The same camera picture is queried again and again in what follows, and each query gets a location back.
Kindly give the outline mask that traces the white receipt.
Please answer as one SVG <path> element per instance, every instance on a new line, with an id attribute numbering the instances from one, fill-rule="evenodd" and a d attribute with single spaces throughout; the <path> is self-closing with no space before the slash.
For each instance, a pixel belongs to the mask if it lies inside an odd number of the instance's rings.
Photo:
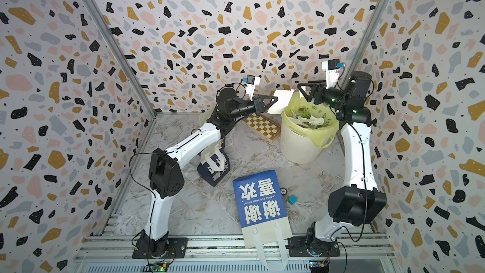
<path id="1" fill-rule="evenodd" d="M 273 96 L 278 97 L 277 107 L 279 108 L 279 112 L 277 114 L 270 114 L 270 115 L 280 115 L 283 110 L 289 105 L 290 100 L 294 94 L 294 90 L 276 90 Z"/>

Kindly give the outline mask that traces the blue white bag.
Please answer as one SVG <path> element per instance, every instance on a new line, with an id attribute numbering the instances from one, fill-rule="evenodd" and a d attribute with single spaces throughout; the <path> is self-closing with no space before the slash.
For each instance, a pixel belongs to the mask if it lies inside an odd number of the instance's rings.
<path id="1" fill-rule="evenodd" d="M 293 237 L 281 187 L 274 170 L 235 179 L 233 182 L 245 248 L 254 248 L 267 269 L 285 270 L 289 263 L 286 240 Z M 274 243 L 279 262 L 269 264 L 263 246 Z"/>
<path id="2" fill-rule="evenodd" d="M 214 112 L 214 107 L 208 109 L 207 111 L 203 112 L 201 115 L 198 116 L 198 120 L 200 122 L 200 126 L 203 126 L 207 120 L 212 116 L 212 113 Z"/>

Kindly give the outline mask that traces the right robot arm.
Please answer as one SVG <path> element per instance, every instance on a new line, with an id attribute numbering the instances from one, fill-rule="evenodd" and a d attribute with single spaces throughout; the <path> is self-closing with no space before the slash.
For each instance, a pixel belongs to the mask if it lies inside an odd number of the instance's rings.
<path id="1" fill-rule="evenodd" d="M 327 215 L 314 222 L 307 231 L 302 248 L 314 257 L 338 255 L 336 238 L 350 227 L 364 228 L 386 206 L 387 198 L 380 192 L 371 162 L 371 112 L 365 106 L 373 93 L 369 73 L 353 71 L 345 88 L 332 87 L 328 81 L 298 84 L 298 90 L 313 104 L 327 105 L 339 122 L 344 142 L 345 179 L 342 188 L 328 199 Z"/>

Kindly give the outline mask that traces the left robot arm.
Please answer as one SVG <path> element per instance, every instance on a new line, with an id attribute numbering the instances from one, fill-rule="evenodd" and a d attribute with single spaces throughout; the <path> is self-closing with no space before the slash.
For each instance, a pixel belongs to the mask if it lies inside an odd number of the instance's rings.
<path id="1" fill-rule="evenodd" d="M 174 197 L 184 186 L 183 168 L 199 155 L 203 164 L 209 167 L 204 179 L 217 184 L 213 175 L 224 177 L 230 170 L 224 153 L 227 134 L 238 121 L 267 112 L 277 101 L 277 96 L 256 96 L 244 100 L 238 97 L 233 87 L 223 87 L 217 94 L 213 111 L 201 127 L 167 150 L 156 149 L 150 153 L 150 184 L 146 189 L 152 199 L 147 224 L 135 236 L 133 259 L 151 261 L 184 257 L 182 246 L 187 239 L 170 240 L 168 227 Z"/>

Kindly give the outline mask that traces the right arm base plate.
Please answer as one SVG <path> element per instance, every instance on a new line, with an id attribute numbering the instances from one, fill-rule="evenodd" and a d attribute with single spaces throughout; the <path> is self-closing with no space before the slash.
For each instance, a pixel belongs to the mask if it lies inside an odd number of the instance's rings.
<path id="1" fill-rule="evenodd" d="M 336 243 L 309 240 L 305 236 L 289 238 L 286 247 L 291 257 L 339 257 L 341 255 Z"/>

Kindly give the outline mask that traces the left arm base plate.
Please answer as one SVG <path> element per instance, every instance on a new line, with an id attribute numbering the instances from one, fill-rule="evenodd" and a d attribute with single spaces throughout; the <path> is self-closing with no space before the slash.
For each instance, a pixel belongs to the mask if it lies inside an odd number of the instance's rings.
<path id="1" fill-rule="evenodd" d="M 132 259 L 173 260 L 183 259 L 188 246 L 188 238 L 161 238 L 158 241 L 137 239 Z"/>

